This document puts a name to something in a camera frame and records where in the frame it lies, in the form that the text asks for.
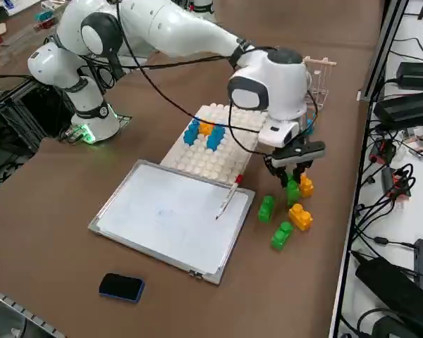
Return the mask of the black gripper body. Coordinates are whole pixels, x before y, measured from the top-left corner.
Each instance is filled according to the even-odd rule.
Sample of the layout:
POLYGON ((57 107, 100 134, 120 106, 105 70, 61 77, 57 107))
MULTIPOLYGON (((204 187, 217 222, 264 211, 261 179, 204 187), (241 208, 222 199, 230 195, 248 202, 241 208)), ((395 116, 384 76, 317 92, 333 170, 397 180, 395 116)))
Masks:
POLYGON ((321 158, 325 154, 326 145, 323 142, 306 142, 301 144, 294 141, 281 149, 275 149, 271 154, 271 164, 275 168, 298 163, 305 163, 321 158))

